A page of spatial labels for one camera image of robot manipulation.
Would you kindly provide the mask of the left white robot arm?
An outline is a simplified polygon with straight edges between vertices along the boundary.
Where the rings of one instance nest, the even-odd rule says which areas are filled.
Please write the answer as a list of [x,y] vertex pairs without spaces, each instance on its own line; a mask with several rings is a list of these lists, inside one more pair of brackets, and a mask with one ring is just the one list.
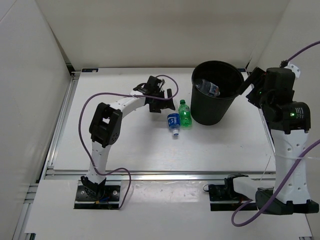
[[[90,96],[80,111],[78,120],[78,135],[87,153],[90,165],[86,175],[80,178],[86,194],[95,201],[104,198],[106,165],[111,146],[120,136],[123,118],[135,110],[148,106],[151,113],[161,113],[162,110],[174,110],[173,98],[177,95],[170,88],[163,90],[166,76],[150,76],[145,83],[140,83],[129,94],[100,92]],[[113,103],[99,103],[89,125],[91,150],[85,145],[82,136],[82,119],[88,103],[99,96],[117,96],[120,99]]]

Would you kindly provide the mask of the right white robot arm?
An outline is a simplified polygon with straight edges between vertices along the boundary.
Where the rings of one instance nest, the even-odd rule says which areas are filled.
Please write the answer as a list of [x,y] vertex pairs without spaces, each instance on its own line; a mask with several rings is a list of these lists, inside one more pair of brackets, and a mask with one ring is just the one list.
[[275,185],[263,187],[247,175],[234,174],[224,180],[224,193],[230,200],[240,196],[253,200],[269,215],[314,214],[319,204],[311,199],[307,186],[306,143],[311,129],[311,111],[304,102],[294,101],[294,82],[298,70],[256,67],[237,90],[249,85],[248,102],[260,109],[270,129],[275,153]]

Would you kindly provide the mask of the blue label water bottle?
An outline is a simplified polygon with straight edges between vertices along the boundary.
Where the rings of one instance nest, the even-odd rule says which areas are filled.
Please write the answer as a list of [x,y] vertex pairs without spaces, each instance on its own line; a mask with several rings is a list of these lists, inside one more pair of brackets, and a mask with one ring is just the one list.
[[177,139],[181,128],[180,115],[178,113],[169,114],[167,116],[167,123],[173,139]]

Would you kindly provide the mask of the white orange label bottle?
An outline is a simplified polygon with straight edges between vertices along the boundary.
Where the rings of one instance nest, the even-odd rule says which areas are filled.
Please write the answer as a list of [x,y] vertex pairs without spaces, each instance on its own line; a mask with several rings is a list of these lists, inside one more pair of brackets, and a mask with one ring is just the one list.
[[196,79],[195,86],[199,91],[201,91],[203,94],[207,96],[210,96],[210,97],[220,96],[219,87],[206,79],[203,79],[203,78]]

